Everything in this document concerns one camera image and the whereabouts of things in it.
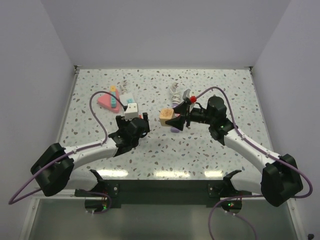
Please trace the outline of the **tan cube plug adapter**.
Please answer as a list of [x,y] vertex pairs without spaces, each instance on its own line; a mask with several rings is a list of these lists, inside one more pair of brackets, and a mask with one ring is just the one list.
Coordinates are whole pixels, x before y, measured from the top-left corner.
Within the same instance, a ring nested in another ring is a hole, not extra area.
[[174,117],[175,117],[175,112],[173,108],[162,108],[159,113],[159,121],[161,126],[169,127],[169,125],[166,124],[166,121],[171,120]]

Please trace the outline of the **white multicolour power strip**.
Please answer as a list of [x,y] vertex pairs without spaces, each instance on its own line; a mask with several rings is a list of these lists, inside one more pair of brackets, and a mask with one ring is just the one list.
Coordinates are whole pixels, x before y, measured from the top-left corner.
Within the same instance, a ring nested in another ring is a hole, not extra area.
[[134,95],[131,92],[126,92],[124,94],[121,94],[119,96],[120,101],[124,106],[127,106],[128,104],[135,103]]

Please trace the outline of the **purple power strip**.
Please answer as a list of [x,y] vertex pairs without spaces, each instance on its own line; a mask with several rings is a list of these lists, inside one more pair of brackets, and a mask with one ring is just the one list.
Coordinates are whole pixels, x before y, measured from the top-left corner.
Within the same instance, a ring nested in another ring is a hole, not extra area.
[[179,132],[180,132],[180,130],[177,129],[176,127],[171,127],[171,128],[170,128],[170,131],[171,131],[172,133],[179,133]]

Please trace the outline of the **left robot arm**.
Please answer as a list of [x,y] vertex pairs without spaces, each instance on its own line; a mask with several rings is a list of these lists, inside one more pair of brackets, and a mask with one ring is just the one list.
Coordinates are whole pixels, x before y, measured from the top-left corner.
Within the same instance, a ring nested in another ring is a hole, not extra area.
[[118,130],[102,140],[69,147],[54,143],[47,148],[30,169],[45,196],[54,196],[64,189],[77,189],[68,184],[75,169],[123,155],[137,147],[139,140],[150,132],[146,112],[131,120],[118,115],[116,123]]

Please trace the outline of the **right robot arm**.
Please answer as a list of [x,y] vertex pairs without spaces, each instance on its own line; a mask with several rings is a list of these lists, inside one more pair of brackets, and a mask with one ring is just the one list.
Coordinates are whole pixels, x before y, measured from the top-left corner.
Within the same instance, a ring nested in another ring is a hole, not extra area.
[[245,135],[227,117],[227,106],[218,96],[207,101],[207,107],[195,107],[196,97],[185,98],[174,108],[161,110],[159,120],[162,126],[182,131],[190,123],[208,125],[211,137],[249,161],[261,174],[260,179],[245,179],[243,176],[230,178],[223,183],[223,192],[230,197],[239,191],[261,194],[274,207],[280,206],[303,190],[301,175],[297,172],[295,159],[279,155],[261,147]]

